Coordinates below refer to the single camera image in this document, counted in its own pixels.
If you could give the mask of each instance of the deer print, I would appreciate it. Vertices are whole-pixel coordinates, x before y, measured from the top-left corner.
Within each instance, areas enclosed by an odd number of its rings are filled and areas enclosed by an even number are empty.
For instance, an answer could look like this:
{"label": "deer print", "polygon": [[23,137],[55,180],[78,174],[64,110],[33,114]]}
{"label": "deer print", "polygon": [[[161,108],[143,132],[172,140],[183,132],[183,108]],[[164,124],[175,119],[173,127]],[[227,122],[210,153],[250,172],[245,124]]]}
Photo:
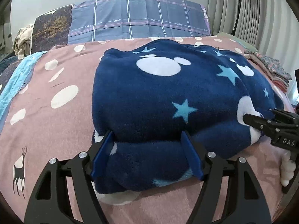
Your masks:
{"label": "deer print", "polygon": [[13,179],[13,192],[15,193],[15,188],[14,188],[14,183],[15,183],[16,187],[17,187],[18,195],[20,195],[19,188],[18,188],[18,181],[21,180],[21,188],[22,188],[22,193],[23,193],[24,199],[25,199],[25,196],[24,196],[24,187],[25,187],[24,160],[25,160],[26,153],[27,153],[27,147],[22,148],[22,156],[23,156],[22,167],[16,167],[16,163],[14,164],[15,176]]}

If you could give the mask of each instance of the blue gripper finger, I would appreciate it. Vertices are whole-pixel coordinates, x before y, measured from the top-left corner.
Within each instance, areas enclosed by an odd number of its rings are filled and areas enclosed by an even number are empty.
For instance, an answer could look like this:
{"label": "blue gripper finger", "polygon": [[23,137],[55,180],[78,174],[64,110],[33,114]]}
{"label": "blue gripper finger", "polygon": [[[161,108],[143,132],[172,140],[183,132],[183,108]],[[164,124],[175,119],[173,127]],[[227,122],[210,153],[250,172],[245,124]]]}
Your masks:
{"label": "blue gripper finger", "polygon": [[189,139],[185,131],[183,131],[181,134],[181,145],[186,155],[189,166],[192,169],[193,175],[197,177],[200,181],[202,181],[204,177],[204,173],[202,171],[203,169],[202,160],[200,159],[194,146],[192,145],[192,140]]}
{"label": "blue gripper finger", "polygon": [[97,177],[101,177],[106,169],[108,158],[114,145],[113,132],[111,131],[108,136],[103,139],[103,141],[104,142],[102,143],[101,148],[98,150],[95,158],[92,161],[92,172],[90,175],[93,180],[95,180]]}

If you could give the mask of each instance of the navy blue fleece blanket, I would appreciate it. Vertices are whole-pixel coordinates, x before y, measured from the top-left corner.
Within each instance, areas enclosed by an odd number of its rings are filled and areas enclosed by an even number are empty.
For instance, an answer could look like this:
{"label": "navy blue fleece blanket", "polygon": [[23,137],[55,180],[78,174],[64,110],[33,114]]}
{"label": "navy blue fleece blanket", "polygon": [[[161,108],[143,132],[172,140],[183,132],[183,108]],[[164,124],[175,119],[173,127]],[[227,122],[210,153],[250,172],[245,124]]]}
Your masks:
{"label": "navy blue fleece blanket", "polygon": [[283,109],[282,100],[232,51],[165,39],[133,51],[109,49],[95,73],[92,143],[108,130],[115,143],[96,190],[141,191],[190,178],[183,130],[229,158],[261,136],[243,115],[271,117],[271,108]]}

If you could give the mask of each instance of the mattress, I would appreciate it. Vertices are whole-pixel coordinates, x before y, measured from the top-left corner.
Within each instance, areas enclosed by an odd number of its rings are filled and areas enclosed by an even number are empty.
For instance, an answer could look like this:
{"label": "mattress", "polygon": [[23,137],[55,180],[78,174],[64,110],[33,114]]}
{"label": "mattress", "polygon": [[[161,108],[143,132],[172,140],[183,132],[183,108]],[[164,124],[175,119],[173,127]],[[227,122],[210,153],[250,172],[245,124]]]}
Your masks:
{"label": "mattress", "polygon": [[[110,48],[129,51],[157,38],[107,40],[54,46],[43,54],[34,53],[33,73],[21,94],[15,94],[0,134],[0,191],[13,211],[23,220],[34,184],[47,161],[73,158],[88,150],[94,131],[91,115],[92,85],[95,70],[104,52]],[[228,38],[169,38],[179,43],[206,44],[219,50],[243,54],[243,47]],[[255,64],[256,70],[265,75]],[[284,109],[293,112],[288,98],[267,78],[272,89],[283,100]],[[280,185],[282,149],[262,137],[238,156],[247,158],[265,194],[271,216],[283,196]],[[214,220],[221,217],[227,179],[223,178]],[[191,178],[146,191],[127,190],[114,194],[97,194],[110,223],[185,223],[202,187]],[[75,202],[71,179],[68,188],[74,217],[81,220]]]}

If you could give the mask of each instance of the light blue star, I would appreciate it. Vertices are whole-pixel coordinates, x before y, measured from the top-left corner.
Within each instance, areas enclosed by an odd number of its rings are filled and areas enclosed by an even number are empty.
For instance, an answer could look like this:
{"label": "light blue star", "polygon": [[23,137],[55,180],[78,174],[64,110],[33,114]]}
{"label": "light blue star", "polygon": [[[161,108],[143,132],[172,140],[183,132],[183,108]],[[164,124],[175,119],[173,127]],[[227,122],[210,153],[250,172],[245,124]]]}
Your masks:
{"label": "light blue star", "polygon": [[269,98],[269,92],[267,91],[267,89],[264,89],[263,91],[265,93],[265,97]]}
{"label": "light blue star", "polygon": [[221,65],[217,65],[220,67],[220,69],[222,70],[221,73],[217,74],[217,76],[220,77],[227,77],[231,83],[235,86],[236,85],[236,78],[239,78],[239,76],[233,71],[232,68],[227,68]]}
{"label": "light blue star", "polygon": [[185,102],[183,102],[181,105],[174,102],[172,102],[172,104],[177,109],[177,112],[174,114],[172,118],[174,119],[178,117],[183,117],[186,124],[188,123],[189,114],[197,111],[197,109],[188,106],[188,99],[186,99]]}
{"label": "light blue star", "polygon": [[138,54],[138,53],[145,53],[145,52],[151,52],[152,50],[154,50],[156,48],[153,48],[153,49],[147,49],[147,46],[144,48],[143,51],[139,51],[139,52],[133,52],[134,54]]}
{"label": "light blue star", "polygon": [[214,52],[217,53],[217,56],[222,56],[222,55],[223,55],[223,54],[221,54],[219,51],[215,51],[215,50],[214,50]]}

